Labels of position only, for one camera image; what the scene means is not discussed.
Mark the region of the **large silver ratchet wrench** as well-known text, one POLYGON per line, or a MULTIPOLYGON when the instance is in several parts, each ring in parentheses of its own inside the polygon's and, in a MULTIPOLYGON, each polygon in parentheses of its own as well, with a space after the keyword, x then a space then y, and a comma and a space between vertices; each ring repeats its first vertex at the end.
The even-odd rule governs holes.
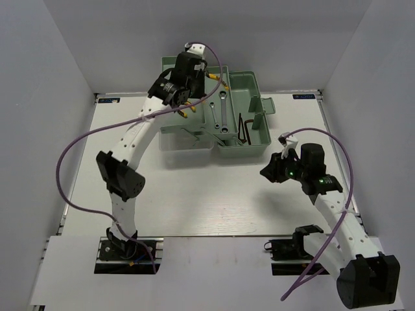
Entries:
POLYGON ((227 99, 227 92, 226 91, 220 91, 219 92, 219 98, 220 98, 220 104, 221 104, 221 129, 220 131, 222 133, 228 133, 228 125, 227 125, 227 108, 226 108, 226 99, 227 99))

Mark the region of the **small silver wrench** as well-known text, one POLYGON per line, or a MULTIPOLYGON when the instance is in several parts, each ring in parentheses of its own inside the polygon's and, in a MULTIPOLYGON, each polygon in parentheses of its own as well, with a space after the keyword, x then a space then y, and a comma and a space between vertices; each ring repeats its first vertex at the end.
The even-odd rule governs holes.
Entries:
POLYGON ((218 118, 217 118, 217 114, 216 114, 216 110, 215 110, 215 103, 214 102, 210 102, 209 103, 209 107, 211 108, 211 112, 212 112, 212 116, 213 116, 213 122, 214 122, 214 127, 215 127, 215 129, 219 129, 220 128, 220 124, 218 122, 218 118))

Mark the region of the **green cantilever toolbox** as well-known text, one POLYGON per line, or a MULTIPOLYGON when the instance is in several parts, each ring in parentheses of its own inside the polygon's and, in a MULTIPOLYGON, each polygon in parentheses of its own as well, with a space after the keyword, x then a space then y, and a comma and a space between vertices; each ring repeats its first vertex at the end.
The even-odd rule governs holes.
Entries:
POLYGON ((259 157, 271 144, 267 117, 274 101, 260 94, 252 71, 208 67, 205 90, 218 89, 187 117, 174 114, 160 130, 160 148, 166 152, 219 149, 225 158, 259 157))

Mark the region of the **straight brown hex key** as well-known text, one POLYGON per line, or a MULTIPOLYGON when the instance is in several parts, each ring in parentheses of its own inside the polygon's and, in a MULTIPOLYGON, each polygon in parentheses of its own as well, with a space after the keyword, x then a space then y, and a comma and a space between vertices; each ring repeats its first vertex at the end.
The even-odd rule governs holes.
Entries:
POLYGON ((238 140, 240 140, 240 142, 243 144, 244 143, 244 139, 241 137, 241 133, 243 132, 243 120, 242 120, 242 115, 241 113, 239 113, 239 118, 238 118, 238 140))

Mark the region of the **bent brown hex key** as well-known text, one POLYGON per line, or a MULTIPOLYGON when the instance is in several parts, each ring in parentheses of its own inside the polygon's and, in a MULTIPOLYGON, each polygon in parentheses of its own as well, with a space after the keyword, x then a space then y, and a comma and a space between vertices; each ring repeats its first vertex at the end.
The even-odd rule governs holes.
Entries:
POLYGON ((253 122, 254 122, 253 119, 247 119, 247 120, 244 121, 244 137, 245 137, 245 139, 246 139, 246 141, 249 145, 252 144, 252 141, 251 141, 251 138, 250 138, 248 125, 253 123, 253 122))

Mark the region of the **yellow-handled pliers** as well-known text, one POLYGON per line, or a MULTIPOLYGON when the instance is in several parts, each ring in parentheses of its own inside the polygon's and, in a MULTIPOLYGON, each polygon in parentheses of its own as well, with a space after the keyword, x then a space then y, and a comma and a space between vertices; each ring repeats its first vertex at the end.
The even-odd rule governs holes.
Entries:
POLYGON ((189 111, 191 111, 191 113, 196 113, 196 108, 192 106, 191 102, 187 101, 182 106, 182 109, 177 111, 177 114, 179 114, 182 118, 187 119, 189 111))
POLYGON ((211 79, 211 80, 216 80, 216 81, 218 81, 218 82, 220 82, 220 84, 223 86, 223 88, 226 90, 226 91, 229 91, 230 90, 230 87, 229 87, 229 85, 223 80, 223 79, 221 79, 220 78, 220 76, 218 76, 218 75, 214 75, 214 74, 212 74, 212 73, 207 73, 206 74, 206 76, 209 78, 209 79, 211 79))

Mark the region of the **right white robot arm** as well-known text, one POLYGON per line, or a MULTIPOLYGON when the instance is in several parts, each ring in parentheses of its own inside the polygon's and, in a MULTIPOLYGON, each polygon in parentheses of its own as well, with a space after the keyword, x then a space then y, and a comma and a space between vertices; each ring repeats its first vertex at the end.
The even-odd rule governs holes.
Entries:
POLYGON ((299 182, 334 237, 329 238, 317 225, 297 227, 290 246, 276 247, 276 258, 297 255, 301 259, 316 259, 334 278, 338 296, 348 309, 394 303, 400 273, 397 258, 385 255, 356 215, 346 208, 342 186, 326 172, 322 146, 306 143, 300 153, 295 148, 296 143, 283 143, 282 152, 272 154, 260 174, 272 183, 290 179, 299 182))

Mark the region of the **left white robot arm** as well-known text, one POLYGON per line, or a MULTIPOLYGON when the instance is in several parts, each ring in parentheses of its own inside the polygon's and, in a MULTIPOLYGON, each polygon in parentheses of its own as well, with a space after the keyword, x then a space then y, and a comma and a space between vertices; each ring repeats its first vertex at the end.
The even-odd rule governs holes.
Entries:
POLYGON ((181 52, 173 68, 162 72, 148 91, 139 112, 142 122, 136 122, 109 151, 99 152, 96 160, 106 183, 115 217, 106 235, 115 251, 129 259, 137 251, 137 229, 134 221, 136 197, 143 190, 145 178, 136 170, 141 158, 165 124, 167 112, 181 106, 189 98, 205 96, 204 46, 194 45, 181 52))

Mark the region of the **left blue label sticker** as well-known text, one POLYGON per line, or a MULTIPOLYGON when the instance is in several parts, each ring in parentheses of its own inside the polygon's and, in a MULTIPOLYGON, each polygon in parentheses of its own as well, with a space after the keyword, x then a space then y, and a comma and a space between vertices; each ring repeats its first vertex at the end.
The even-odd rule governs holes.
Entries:
POLYGON ((112 103, 119 103, 120 98, 99 98, 98 103, 99 104, 112 104, 112 103))

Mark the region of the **blue label sticker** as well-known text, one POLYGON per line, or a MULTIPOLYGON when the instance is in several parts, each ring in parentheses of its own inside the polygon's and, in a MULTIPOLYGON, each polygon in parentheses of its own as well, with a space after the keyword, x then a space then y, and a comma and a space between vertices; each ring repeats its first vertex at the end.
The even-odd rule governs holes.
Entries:
POLYGON ((98 103, 99 104, 112 104, 112 103, 119 103, 120 98, 99 98, 98 103))
POLYGON ((315 94, 293 94, 292 95, 294 100, 312 100, 315 99, 315 94))

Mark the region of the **right blue label sticker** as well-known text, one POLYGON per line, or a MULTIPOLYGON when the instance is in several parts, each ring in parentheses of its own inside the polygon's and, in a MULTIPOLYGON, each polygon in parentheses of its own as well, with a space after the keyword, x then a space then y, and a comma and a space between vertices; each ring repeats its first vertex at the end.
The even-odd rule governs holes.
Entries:
POLYGON ((292 95, 294 100, 312 100, 315 99, 315 94, 293 94, 292 95))

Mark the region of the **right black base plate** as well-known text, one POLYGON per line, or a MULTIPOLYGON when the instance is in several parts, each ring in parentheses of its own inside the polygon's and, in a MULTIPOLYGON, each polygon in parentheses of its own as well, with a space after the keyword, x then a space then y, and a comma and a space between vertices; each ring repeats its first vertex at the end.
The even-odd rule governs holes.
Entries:
POLYGON ((270 253, 273 276, 299 276, 313 259, 307 253, 300 255, 291 238, 268 240, 263 247, 270 253))

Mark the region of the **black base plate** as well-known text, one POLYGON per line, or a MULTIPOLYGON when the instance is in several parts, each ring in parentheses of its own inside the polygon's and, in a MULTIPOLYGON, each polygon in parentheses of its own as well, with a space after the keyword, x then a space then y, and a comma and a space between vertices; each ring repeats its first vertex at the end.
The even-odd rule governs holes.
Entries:
POLYGON ((123 253, 107 238, 100 239, 94 274, 153 275, 153 265, 146 249, 138 244, 123 253))
POLYGON ((291 238, 268 240, 263 247, 270 253, 273 276, 299 276, 313 259, 307 253, 300 255, 291 238))

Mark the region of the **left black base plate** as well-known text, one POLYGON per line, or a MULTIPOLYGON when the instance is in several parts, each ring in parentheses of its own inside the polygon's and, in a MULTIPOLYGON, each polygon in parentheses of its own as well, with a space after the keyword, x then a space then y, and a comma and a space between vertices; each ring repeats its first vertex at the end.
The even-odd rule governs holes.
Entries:
POLYGON ((100 239, 94 274, 153 275, 153 265, 146 249, 138 244, 123 253, 107 238, 100 239))

